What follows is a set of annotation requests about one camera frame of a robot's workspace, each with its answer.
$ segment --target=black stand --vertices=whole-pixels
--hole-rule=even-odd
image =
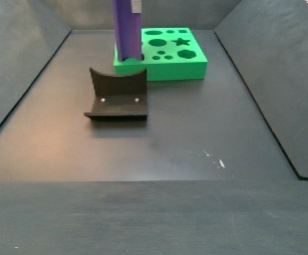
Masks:
[[[110,76],[90,69],[95,88],[95,102],[84,116],[96,120],[147,119],[147,70]]]

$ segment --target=circular hole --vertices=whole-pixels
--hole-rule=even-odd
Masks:
[[[162,32],[158,31],[158,30],[150,30],[150,31],[146,31],[146,34],[150,35],[150,36],[155,36],[155,35],[162,34]]]
[[[193,59],[195,58],[195,53],[190,50],[182,50],[177,52],[178,56],[183,59]]]
[[[155,47],[161,47],[166,44],[166,40],[163,39],[153,39],[153,40],[149,40],[149,44],[151,46],[155,46]]]

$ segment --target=purple block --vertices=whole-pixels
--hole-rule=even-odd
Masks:
[[[131,0],[114,1],[115,36],[119,61],[142,59],[141,13],[133,13]]]

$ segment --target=green foam block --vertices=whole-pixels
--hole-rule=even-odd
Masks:
[[[207,60],[187,28],[142,29],[142,53],[139,61],[118,60],[114,66],[118,75],[147,69],[149,81],[203,79]]]

